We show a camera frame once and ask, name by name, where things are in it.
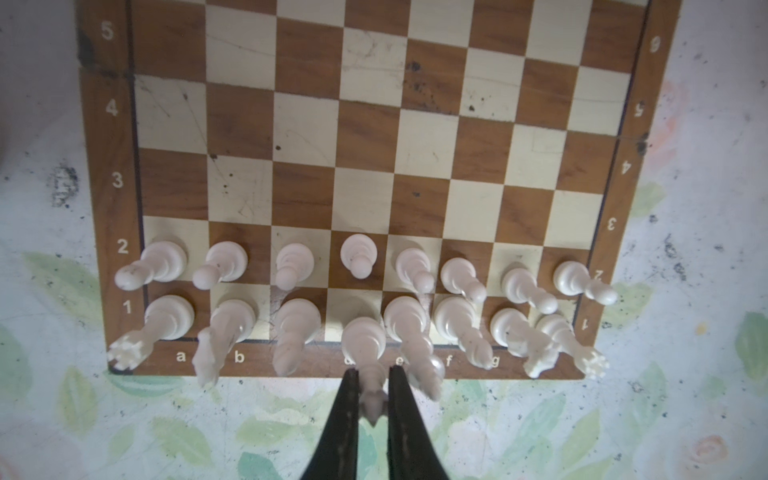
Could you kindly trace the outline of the white king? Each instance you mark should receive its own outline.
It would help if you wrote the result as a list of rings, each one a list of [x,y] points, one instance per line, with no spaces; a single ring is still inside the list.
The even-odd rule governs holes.
[[[399,296],[387,305],[383,320],[387,333],[401,343],[409,383],[429,399],[439,401],[446,369],[434,354],[429,338],[430,319],[420,302],[410,296]]]

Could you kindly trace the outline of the white queen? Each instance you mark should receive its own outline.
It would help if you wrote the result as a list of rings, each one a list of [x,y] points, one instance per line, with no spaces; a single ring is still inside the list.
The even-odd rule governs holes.
[[[358,370],[360,412],[375,426],[387,401],[383,390],[387,371],[379,362],[386,348],[385,330],[373,318],[358,317],[344,328],[341,348],[345,358]]]

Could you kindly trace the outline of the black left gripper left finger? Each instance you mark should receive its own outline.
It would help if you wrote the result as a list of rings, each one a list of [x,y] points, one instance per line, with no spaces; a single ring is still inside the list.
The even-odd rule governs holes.
[[[302,479],[357,478],[359,400],[359,373],[357,369],[349,368]]]

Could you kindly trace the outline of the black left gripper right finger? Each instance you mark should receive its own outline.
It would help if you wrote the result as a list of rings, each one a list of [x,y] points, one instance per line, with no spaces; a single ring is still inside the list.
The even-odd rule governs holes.
[[[389,478],[448,479],[399,365],[390,368],[388,395]]]

